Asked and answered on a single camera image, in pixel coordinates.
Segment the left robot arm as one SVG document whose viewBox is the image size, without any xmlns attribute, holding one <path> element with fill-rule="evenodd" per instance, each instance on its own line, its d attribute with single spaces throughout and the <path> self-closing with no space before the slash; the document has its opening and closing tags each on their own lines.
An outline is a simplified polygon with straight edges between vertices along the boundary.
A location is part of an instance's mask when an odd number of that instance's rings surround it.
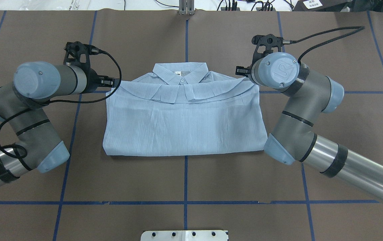
<svg viewBox="0 0 383 241">
<path fill-rule="evenodd" d="M 46 173 L 65 163 L 69 151 L 43 108 L 53 103 L 73 103 L 62 96 L 92 93 L 99 87 L 118 90 L 122 78 L 99 75 L 90 56 L 105 50 L 81 42 L 68 42 L 61 65 L 26 62 L 13 82 L 0 87 L 0 187 L 34 169 Z"/>
</svg>

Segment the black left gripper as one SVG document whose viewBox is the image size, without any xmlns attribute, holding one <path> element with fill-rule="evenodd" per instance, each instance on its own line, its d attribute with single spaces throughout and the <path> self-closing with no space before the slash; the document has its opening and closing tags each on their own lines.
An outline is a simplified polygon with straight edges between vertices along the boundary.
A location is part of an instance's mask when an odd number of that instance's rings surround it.
<svg viewBox="0 0 383 241">
<path fill-rule="evenodd" d="M 76 41 L 67 42 L 64 50 L 64 64 L 71 67 L 77 77 L 77 86 L 73 93 L 92 93 L 98 87 L 118 87 L 120 84 L 121 79 L 98 76 L 91 68 L 90 55 L 100 54 L 101 49 Z"/>
</svg>

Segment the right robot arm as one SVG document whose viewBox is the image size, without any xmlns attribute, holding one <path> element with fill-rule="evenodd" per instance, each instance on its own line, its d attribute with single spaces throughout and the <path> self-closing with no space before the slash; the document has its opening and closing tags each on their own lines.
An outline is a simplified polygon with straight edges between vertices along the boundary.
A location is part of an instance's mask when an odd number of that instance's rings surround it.
<svg viewBox="0 0 383 241">
<path fill-rule="evenodd" d="M 256 46 L 252 64 L 236 67 L 236 74 L 289 98 L 268 135 L 265 153 L 286 165 L 304 163 L 383 203 L 383 166 L 312 130 L 320 114 L 331 113 L 341 104 L 343 86 L 282 52 L 282 46 L 292 40 L 268 34 L 253 36 L 251 43 Z"/>
</svg>

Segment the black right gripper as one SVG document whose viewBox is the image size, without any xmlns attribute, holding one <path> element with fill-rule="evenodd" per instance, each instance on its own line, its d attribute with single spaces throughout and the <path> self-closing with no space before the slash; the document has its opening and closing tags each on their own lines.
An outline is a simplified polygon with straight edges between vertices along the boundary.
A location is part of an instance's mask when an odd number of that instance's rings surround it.
<svg viewBox="0 0 383 241">
<path fill-rule="evenodd" d="M 272 50 L 273 48 L 277 48 L 278 51 L 280 52 L 283 46 L 283 40 L 284 39 L 282 37 L 277 37 L 273 34 L 253 36 L 251 43 L 255 45 L 256 48 L 253 53 L 251 67 L 236 66 L 235 74 L 245 76 L 245 77 L 251 77 L 252 66 L 256 63 L 256 61 L 273 53 L 273 50 Z M 260 53 L 258 52 L 258 49 L 262 46 L 265 47 L 265 50 L 262 53 Z"/>
</svg>

